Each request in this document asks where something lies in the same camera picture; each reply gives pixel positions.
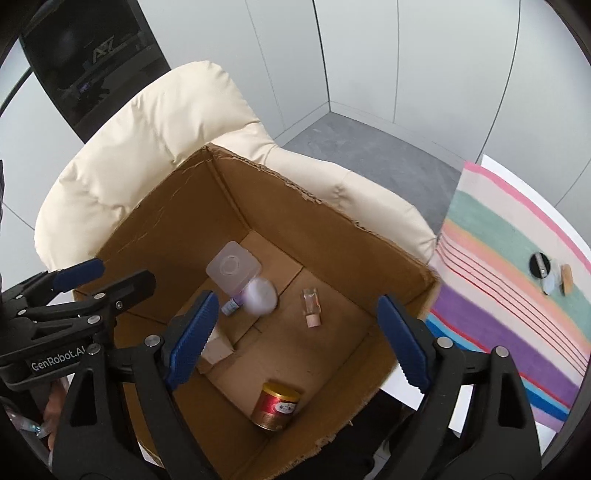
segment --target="blue gripper pad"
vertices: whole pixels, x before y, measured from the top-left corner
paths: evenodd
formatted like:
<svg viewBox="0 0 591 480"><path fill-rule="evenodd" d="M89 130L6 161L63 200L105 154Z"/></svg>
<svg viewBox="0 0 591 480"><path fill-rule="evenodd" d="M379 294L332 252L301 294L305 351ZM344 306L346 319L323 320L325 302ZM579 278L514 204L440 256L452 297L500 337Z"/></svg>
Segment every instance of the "blue gripper pad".
<svg viewBox="0 0 591 480"><path fill-rule="evenodd" d="M92 258L57 272L53 278L53 289L65 293L101 278L103 273L105 273L103 261L100 258Z"/></svg>
<svg viewBox="0 0 591 480"><path fill-rule="evenodd" d="M394 350L408 383L426 393L431 386L427 373L427 357L404 321L402 313L386 295L378 300L378 325Z"/></svg>
<svg viewBox="0 0 591 480"><path fill-rule="evenodd" d="M163 355L168 366L165 382L171 390L185 383L217 322L219 302L215 293L202 292L189 311L171 320L164 332Z"/></svg>

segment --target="gold can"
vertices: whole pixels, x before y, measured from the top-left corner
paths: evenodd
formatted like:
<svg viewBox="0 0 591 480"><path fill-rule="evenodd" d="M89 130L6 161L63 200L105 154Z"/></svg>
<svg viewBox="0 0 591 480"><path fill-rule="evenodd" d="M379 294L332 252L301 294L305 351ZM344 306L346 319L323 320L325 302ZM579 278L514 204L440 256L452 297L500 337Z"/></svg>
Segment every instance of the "gold can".
<svg viewBox="0 0 591 480"><path fill-rule="evenodd" d="M283 430L291 420L300 398L301 395L292 388L267 382L262 386L251 420L265 430Z"/></svg>

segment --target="person's hand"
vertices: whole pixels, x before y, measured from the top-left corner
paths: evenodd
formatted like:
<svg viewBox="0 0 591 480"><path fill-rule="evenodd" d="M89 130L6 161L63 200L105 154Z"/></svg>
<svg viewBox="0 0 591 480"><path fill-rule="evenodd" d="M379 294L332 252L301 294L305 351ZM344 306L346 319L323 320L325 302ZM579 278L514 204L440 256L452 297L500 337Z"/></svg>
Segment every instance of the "person's hand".
<svg viewBox="0 0 591 480"><path fill-rule="evenodd" d="M43 425L41 428L50 432L47 439L49 450L53 450L53 444L56 441L57 425L60 421L61 410L66 402L66 389L61 380L51 382L51 391L47 405L43 411Z"/></svg>

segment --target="teal stripe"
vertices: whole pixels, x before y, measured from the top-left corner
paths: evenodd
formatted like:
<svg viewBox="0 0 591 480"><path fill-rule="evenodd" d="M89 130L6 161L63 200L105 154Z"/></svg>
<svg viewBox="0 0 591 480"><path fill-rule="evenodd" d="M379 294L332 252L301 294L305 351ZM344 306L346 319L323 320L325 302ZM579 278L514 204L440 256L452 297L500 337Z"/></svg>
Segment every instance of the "teal stripe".
<svg viewBox="0 0 591 480"><path fill-rule="evenodd" d="M447 336L453 340L460 348L464 350L472 350L474 352L482 352L481 348L478 348L474 343L465 339L464 337L458 335L453 330L450 330L446 325L444 325L435 315L429 314L427 316L426 324L431 330L431 333L436 337L439 336ZM535 406L538 407L540 410L544 410L546 413L551 414L556 418L563 418L562 414L557 414L557 410L560 410L563 414L569 413L569 408L562 403L556 401L552 397L550 397L546 392L542 389L536 387L533 383L525 378L521 378L525 388L528 390L528 396L530 400L532 400L532 404L535 403Z"/></svg>
<svg viewBox="0 0 591 480"><path fill-rule="evenodd" d="M454 343L457 343L464 350L472 350L473 352L483 352L484 351L482 348L476 346L470 340L467 340L464 337L462 337L461 335L458 335L453 330L450 330L446 325L442 324L441 320L439 320L437 317L435 317L435 315L432 313L429 313L427 315L427 320L425 323L427 324L427 326L429 327L429 330L431 330L433 335L435 335L435 336L444 335L446 337L449 337L450 339L452 339L454 341Z"/></svg>
<svg viewBox="0 0 591 480"><path fill-rule="evenodd" d="M522 271L533 285L541 288L540 282L531 276L529 269L531 254L540 251L540 248L509 222L461 190L457 190L453 196L447 217ZM591 341L591 304L577 286L567 297L557 288L551 298Z"/></svg>

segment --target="can lid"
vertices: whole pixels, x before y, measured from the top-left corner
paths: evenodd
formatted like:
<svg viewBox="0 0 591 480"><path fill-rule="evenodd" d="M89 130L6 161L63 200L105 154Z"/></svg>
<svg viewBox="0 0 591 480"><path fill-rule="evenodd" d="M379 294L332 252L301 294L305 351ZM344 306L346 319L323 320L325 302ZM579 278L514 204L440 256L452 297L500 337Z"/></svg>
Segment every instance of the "can lid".
<svg viewBox="0 0 591 480"><path fill-rule="evenodd" d="M277 382L267 382L262 386L262 390L273 397L283 401L298 402L301 395L294 389L281 385Z"/></svg>

